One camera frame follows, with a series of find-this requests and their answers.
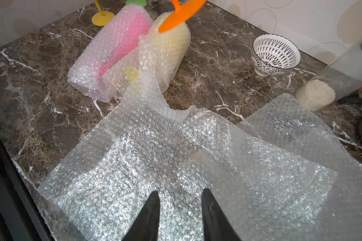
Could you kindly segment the orange bubble glass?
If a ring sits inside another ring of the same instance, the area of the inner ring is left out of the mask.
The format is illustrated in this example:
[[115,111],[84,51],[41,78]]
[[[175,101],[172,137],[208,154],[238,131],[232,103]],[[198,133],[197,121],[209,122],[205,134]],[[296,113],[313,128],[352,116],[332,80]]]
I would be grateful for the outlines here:
[[159,33],[167,32],[193,17],[205,5],[206,0],[190,0],[184,4],[173,1],[175,11],[167,17],[158,29]]

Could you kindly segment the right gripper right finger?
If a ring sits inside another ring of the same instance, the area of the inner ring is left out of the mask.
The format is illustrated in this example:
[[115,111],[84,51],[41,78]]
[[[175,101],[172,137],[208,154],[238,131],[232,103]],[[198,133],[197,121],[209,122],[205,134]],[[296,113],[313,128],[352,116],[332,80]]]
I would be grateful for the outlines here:
[[205,241],[241,241],[208,188],[202,192],[202,218]]

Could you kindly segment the green wine glass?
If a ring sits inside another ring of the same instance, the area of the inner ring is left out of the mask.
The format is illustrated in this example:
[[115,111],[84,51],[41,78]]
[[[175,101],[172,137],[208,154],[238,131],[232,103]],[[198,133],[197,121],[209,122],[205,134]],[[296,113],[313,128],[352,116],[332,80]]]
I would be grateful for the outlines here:
[[147,2],[146,2],[146,0],[127,0],[126,1],[126,5],[131,5],[131,4],[136,4],[136,5],[145,7]]

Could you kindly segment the clear bubble wrap sheet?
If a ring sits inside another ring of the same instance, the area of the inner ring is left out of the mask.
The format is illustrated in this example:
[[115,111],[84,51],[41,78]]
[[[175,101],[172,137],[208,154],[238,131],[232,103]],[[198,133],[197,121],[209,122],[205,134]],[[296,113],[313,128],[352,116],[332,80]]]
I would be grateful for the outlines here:
[[362,241],[362,164],[319,117],[282,94],[238,124],[261,164],[258,235],[276,241]]
[[120,105],[67,155],[39,187],[89,241],[119,241],[148,196],[160,197],[159,240],[201,241],[202,192],[208,188],[236,234],[258,232],[263,200],[260,141],[205,108],[167,104],[154,67]]

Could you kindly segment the yellow bubble glass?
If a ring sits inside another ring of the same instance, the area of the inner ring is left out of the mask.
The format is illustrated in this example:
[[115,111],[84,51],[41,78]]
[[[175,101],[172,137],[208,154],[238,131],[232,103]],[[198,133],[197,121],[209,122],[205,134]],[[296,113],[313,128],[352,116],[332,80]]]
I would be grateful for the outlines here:
[[191,32],[186,23],[163,33],[158,31],[171,14],[165,12],[157,17],[148,33],[139,37],[138,46],[103,75],[112,94],[123,94],[148,65],[154,67],[161,92],[169,88],[191,44]]

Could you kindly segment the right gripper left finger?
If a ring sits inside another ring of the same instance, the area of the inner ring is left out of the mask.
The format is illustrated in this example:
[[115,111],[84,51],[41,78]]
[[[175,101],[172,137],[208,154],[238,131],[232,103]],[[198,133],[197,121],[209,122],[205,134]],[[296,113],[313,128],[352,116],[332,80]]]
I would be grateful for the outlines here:
[[160,198],[153,191],[122,241],[157,241],[160,221]]

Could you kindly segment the beige bubble glass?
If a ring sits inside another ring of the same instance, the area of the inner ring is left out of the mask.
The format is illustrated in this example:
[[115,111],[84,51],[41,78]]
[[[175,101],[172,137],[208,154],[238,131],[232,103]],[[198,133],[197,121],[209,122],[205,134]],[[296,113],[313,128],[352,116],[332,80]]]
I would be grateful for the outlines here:
[[107,25],[114,18],[115,15],[109,11],[103,11],[98,0],[94,0],[94,3],[98,9],[98,12],[93,15],[92,23],[96,26],[101,27]]

